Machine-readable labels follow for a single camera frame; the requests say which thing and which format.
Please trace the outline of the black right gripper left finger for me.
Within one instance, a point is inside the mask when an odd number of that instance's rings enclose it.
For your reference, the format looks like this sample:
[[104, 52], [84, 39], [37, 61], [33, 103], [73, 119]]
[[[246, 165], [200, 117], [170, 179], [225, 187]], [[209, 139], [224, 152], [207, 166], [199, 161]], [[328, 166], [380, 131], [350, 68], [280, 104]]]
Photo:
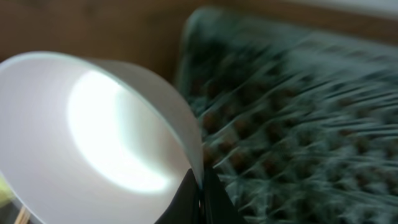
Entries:
[[155, 224], [199, 224], [200, 190], [193, 171], [185, 174], [170, 205]]

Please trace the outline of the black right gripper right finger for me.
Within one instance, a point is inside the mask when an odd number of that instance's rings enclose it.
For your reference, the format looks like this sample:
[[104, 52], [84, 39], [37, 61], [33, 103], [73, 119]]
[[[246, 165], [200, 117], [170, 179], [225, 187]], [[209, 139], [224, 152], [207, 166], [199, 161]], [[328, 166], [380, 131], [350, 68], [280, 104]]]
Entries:
[[202, 202], [206, 224], [248, 224], [233, 205], [212, 168], [205, 170]]

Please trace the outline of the pink bowl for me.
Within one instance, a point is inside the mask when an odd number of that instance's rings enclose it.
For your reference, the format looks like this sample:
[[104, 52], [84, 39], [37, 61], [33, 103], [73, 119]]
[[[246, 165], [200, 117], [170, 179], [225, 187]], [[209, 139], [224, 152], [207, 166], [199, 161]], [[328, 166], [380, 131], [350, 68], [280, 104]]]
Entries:
[[201, 131], [182, 95], [132, 63], [28, 52], [1, 63], [1, 175], [42, 223], [154, 223]]

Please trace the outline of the yellow plate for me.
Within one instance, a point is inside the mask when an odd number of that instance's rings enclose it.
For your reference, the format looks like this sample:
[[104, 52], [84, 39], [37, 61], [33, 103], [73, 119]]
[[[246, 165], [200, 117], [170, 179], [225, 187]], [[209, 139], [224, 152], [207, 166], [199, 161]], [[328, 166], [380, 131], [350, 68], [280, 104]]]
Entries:
[[14, 200], [15, 196], [5, 181], [4, 177], [0, 177], [0, 206], [3, 207]]

